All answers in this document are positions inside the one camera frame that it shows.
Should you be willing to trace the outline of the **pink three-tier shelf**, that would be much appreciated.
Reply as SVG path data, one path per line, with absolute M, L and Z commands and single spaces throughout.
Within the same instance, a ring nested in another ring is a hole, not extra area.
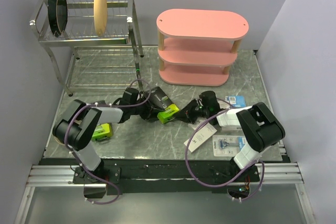
M 156 25 L 161 79 L 189 86 L 223 85 L 249 31 L 243 16 L 224 10 L 168 9 Z

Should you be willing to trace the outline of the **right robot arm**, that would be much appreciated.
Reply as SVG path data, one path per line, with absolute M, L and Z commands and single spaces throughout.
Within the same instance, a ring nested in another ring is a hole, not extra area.
M 215 92 L 204 91 L 181 110 L 180 120 L 194 124 L 197 119 L 203 118 L 206 125 L 217 125 L 223 129 L 235 126 L 241 130 L 245 141 L 233 156 L 229 173 L 233 180 L 242 181 L 248 175 L 247 166 L 259 160 L 262 153 L 282 140 L 286 133 L 263 102 L 246 107 L 237 107 L 225 100 L 223 102 L 227 107 L 221 107 Z

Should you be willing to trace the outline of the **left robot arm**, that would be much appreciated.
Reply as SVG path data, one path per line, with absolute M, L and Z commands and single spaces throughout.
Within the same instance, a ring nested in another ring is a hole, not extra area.
M 150 112 L 149 98 L 152 90 L 140 97 L 139 90 L 126 88 L 122 97 L 115 103 L 85 103 L 73 100 L 54 125 L 52 134 L 86 168 L 85 176 L 93 183 L 104 177 L 103 161 L 96 153 L 91 139 L 96 126 L 105 123 L 124 123 L 133 115 Z

